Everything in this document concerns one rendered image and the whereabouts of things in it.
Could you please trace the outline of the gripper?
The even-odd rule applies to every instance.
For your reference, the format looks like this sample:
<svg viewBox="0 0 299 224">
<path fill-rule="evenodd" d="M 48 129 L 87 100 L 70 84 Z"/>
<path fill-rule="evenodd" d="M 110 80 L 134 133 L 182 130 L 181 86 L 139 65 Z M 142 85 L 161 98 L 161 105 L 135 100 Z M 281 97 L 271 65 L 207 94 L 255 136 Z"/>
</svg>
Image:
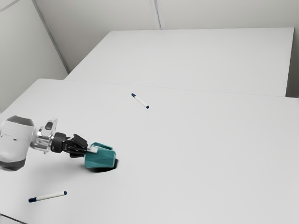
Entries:
<svg viewBox="0 0 299 224">
<path fill-rule="evenodd" d="M 67 142 L 70 142 L 70 144 L 74 147 L 73 149 L 67 149 Z M 85 157 L 86 153 L 97 153 L 97 148 L 91 148 L 95 147 L 98 143 L 88 143 L 87 140 L 80 137 L 77 134 L 74 134 L 71 138 L 67 137 L 64 133 L 55 133 L 50 150 L 54 153 L 62 153 L 67 152 L 71 158 L 80 158 Z"/>
</svg>

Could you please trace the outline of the teal faceted mug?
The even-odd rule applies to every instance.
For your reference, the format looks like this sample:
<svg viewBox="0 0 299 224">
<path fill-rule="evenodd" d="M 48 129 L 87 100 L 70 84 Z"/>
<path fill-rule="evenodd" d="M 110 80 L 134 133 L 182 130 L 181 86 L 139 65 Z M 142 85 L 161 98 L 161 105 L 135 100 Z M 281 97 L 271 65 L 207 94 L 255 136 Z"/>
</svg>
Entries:
<svg viewBox="0 0 299 224">
<path fill-rule="evenodd" d="M 112 147 L 94 142 L 87 148 L 85 154 L 86 168 L 113 168 L 116 152 Z"/>
</svg>

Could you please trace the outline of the white pen with blue caps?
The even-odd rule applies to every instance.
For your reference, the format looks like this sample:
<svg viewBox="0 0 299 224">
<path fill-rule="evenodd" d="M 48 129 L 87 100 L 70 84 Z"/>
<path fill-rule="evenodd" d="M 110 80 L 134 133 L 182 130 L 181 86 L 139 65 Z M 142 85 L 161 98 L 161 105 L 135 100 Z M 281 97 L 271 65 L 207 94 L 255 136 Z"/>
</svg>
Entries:
<svg viewBox="0 0 299 224">
<path fill-rule="evenodd" d="M 28 202 L 33 203 L 33 202 L 37 202 L 37 201 L 41 201 L 41 200 L 47 200 L 47 199 L 56 198 L 56 197 L 60 197 L 60 196 L 65 196 L 65 195 L 67 195 L 67 191 L 62 191 L 62 192 L 52 193 L 52 194 L 48 194 L 48 195 L 29 198 Z"/>
<path fill-rule="evenodd" d="M 147 103 L 145 103 L 143 100 L 141 100 L 137 95 L 135 95 L 134 93 L 131 93 L 131 96 L 137 100 L 140 104 L 142 104 L 145 108 L 149 109 L 149 105 Z"/>
</svg>

